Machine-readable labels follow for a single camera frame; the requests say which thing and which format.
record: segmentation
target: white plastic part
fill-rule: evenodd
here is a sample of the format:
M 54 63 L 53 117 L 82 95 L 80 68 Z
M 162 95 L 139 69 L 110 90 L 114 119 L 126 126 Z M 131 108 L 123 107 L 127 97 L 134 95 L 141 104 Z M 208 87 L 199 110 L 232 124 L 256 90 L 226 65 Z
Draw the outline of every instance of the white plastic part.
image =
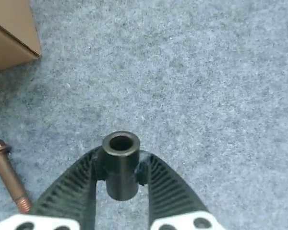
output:
M 205 224 L 196 227 L 195 220 L 203 220 Z M 209 212 L 197 211 L 182 215 L 156 219 L 150 230 L 225 230 Z
M 25 223 L 32 223 L 34 230 L 55 230 L 59 227 L 67 227 L 69 230 L 80 230 L 77 221 L 67 218 L 53 218 L 44 216 L 17 214 L 0 222 L 0 230 L 26 229 L 20 226 Z

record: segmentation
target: bolt shank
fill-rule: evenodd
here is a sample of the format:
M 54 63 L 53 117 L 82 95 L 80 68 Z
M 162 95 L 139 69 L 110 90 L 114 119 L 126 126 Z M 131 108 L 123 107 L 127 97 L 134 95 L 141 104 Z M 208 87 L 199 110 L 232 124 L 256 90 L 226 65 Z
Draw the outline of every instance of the bolt shank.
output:
M 25 190 L 6 154 L 0 154 L 0 177 L 13 201 L 25 196 Z

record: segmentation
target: gray carpet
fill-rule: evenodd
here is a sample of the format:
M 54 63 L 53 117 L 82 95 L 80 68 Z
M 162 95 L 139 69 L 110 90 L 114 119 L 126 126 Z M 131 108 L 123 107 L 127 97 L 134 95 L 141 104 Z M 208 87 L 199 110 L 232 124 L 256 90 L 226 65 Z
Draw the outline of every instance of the gray carpet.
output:
M 288 229 L 288 0 L 34 0 L 43 57 L 0 72 L 0 138 L 33 201 L 128 130 L 227 229 Z M 97 230 L 145 230 L 146 188 L 98 185 Z M 17 210 L 0 181 L 0 220 Z

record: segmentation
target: threaded bolt end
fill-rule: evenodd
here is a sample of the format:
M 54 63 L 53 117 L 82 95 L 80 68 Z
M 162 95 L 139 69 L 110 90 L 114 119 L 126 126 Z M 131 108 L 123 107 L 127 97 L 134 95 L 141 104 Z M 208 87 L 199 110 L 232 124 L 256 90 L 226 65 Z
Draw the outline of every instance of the threaded bolt end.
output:
M 24 196 L 19 198 L 18 200 L 15 201 L 20 213 L 26 214 L 30 211 L 31 209 L 31 202 L 30 200 Z

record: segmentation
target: copper bolt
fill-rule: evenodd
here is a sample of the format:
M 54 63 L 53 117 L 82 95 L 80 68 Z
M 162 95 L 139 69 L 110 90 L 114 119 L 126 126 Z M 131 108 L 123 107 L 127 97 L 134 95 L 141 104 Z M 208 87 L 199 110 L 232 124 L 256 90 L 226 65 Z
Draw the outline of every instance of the copper bolt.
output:
M 27 197 L 24 186 L 13 169 L 7 154 L 11 147 L 0 140 L 0 177 L 9 191 L 13 201 L 21 213 L 27 213 L 31 208 L 31 202 Z

